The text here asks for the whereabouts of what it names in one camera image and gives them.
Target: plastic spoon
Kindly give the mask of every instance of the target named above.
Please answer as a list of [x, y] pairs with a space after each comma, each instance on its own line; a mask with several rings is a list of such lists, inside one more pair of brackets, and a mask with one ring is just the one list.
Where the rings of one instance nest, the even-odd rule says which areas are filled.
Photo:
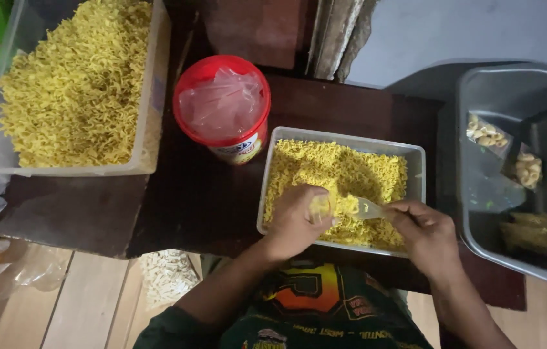
[[357, 219], [374, 219], [374, 218], [386, 218], [383, 209], [378, 204], [364, 199], [363, 197], [356, 196], [358, 200], [358, 208], [360, 209], [356, 214], [353, 214], [353, 218]]

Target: wooden floor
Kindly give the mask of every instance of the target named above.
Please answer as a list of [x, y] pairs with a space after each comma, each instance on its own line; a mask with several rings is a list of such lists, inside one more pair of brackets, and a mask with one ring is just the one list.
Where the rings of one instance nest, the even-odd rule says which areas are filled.
[[[135, 261], [76, 252], [60, 290], [22, 288], [0, 303], [0, 349], [131, 348], [164, 308], [147, 309], [141, 287]], [[491, 308], [491, 314], [518, 348], [547, 349], [547, 282], [528, 277], [527, 294], [527, 312]], [[439, 348], [432, 297], [410, 292], [408, 304], [418, 327]]]
[[[547, 282], [527, 277], [528, 311], [518, 312], [490, 307], [497, 325], [520, 349], [547, 349]], [[409, 309], [424, 336], [435, 348], [439, 345], [439, 329], [433, 298], [410, 292]]]

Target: wall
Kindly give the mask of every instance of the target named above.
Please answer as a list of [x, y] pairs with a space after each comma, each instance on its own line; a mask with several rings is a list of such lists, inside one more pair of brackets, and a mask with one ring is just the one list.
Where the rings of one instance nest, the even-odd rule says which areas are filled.
[[439, 63], [547, 63], [547, 0], [381, 0], [346, 83], [382, 88]]

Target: left hand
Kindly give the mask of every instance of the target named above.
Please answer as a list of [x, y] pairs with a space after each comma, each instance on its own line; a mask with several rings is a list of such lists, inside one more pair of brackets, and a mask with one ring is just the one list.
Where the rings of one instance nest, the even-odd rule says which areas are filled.
[[269, 232], [261, 240], [272, 261], [285, 261], [299, 255], [332, 227], [331, 216], [315, 224], [309, 220], [310, 202], [315, 196], [328, 194], [324, 187], [302, 184], [287, 189], [277, 199]]

